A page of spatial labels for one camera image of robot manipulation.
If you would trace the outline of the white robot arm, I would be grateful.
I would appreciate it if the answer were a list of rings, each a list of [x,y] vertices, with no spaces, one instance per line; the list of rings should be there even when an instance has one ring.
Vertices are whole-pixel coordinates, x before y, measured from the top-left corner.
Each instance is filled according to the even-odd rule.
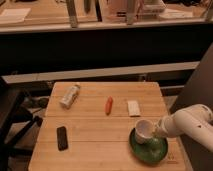
[[[194,104],[165,115],[154,124],[154,135],[175,138],[186,134],[213,152],[213,111],[204,104]]]

